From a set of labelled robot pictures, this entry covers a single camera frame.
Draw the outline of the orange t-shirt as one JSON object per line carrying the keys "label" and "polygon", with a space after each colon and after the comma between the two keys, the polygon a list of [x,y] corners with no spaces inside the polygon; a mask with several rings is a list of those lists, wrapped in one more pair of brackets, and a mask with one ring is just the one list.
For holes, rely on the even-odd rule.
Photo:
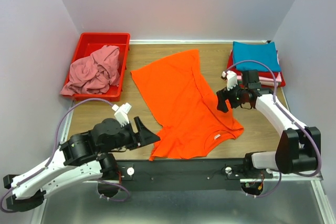
{"label": "orange t-shirt", "polygon": [[199,56],[199,50],[187,50],[131,72],[143,100],[162,126],[150,161],[205,157],[220,143],[244,132],[232,111],[217,109],[217,96],[201,74]]}

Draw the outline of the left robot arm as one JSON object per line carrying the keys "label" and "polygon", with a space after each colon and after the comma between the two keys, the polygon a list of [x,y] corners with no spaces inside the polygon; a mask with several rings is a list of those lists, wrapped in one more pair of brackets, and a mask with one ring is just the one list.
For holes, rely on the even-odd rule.
{"label": "left robot arm", "polygon": [[113,151],[135,150],[160,140],[141,122],[134,119],[137,132],[130,123],[121,124],[108,118],[92,130],[73,135],[52,156],[30,171],[3,178],[8,193],[1,199],[1,210],[7,213],[30,211],[58,190],[88,180],[120,181],[122,171]]}

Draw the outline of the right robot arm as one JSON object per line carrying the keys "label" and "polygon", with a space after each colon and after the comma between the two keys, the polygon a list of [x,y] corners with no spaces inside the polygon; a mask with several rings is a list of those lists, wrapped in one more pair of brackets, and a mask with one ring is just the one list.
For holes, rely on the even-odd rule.
{"label": "right robot arm", "polygon": [[216,93],[219,111],[227,113],[229,109],[248,103],[272,124],[280,136],[275,151],[246,154],[241,165],[246,177],[255,177],[261,169],[304,177],[319,174],[321,132],[317,127],[308,127],[293,116],[280,103],[275,90],[261,85],[256,70],[244,71],[242,84],[238,82],[237,74],[230,70],[222,73],[222,79],[226,80],[226,87]]}

